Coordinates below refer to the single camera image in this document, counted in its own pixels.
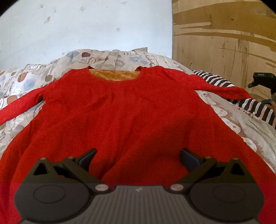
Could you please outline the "red knit sweater dress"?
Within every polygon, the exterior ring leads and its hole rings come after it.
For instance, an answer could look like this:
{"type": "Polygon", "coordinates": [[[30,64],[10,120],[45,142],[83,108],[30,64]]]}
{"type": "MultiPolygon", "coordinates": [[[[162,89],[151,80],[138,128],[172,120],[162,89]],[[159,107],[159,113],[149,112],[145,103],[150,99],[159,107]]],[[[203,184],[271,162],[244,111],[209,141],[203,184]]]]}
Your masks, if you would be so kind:
{"type": "Polygon", "coordinates": [[[242,100],[249,98],[244,89],[160,66],[139,67],[124,81],[103,74],[68,71],[1,109],[4,124],[44,102],[1,157],[1,223],[20,221],[14,194],[41,157],[61,161],[96,148],[89,173],[109,186],[169,186],[187,174],[179,158],[184,147],[218,161],[241,159],[264,193],[259,221],[275,223],[275,174],[197,94],[242,100]]]}

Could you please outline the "black white striped cloth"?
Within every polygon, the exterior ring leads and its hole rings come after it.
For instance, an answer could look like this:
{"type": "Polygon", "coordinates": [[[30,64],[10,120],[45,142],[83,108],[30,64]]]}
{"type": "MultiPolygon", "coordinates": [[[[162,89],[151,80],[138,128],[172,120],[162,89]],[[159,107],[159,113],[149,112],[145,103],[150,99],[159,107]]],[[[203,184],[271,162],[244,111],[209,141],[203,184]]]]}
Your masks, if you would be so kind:
{"type": "MultiPolygon", "coordinates": [[[[219,87],[233,87],[234,85],[228,81],[227,79],[222,78],[219,75],[212,74],[209,72],[205,72],[203,70],[191,70],[194,74],[203,78],[206,82],[211,85],[219,86],[219,87]]],[[[230,100],[227,99],[233,105],[236,105],[250,115],[256,116],[258,119],[265,121],[267,124],[272,126],[275,129],[275,114],[274,111],[264,105],[263,103],[255,100],[255,99],[243,99],[243,100],[230,100]]]]}

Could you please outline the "brown plywood wardrobe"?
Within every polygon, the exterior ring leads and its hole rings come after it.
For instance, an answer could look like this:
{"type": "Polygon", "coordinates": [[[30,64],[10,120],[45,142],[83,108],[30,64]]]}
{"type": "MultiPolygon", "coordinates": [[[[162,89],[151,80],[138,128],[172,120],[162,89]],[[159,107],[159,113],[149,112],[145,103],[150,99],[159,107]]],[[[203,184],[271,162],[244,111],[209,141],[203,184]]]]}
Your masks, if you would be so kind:
{"type": "Polygon", "coordinates": [[[275,10],[262,1],[173,1],[173,59],[246,89],[275,73],[275,10]]]}

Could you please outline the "patterned circle print quilt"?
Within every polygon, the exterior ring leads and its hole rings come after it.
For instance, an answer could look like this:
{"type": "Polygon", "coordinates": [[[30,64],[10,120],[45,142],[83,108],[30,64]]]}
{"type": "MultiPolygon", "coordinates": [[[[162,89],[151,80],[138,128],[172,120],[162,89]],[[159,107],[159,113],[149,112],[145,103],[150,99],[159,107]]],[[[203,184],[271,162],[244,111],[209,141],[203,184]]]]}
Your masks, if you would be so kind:
{"type": "MultiPolygon", "coordinates": [[[[128,71],[133,71],[139,66],[162,66],[189,75],[194,74],[177,61],[149,53],[146,49],[131,51],[78,49],[48,64],[28,64],[1,71],[1,108],[34,89],[56,81],[72,69],[82,69],[87,66],[101,70],[128,71]]],[[[272,126],[213,93],[200,90],[198,95],[267,163],[271,170],[275,170],[275,129],[272,126]]]]}

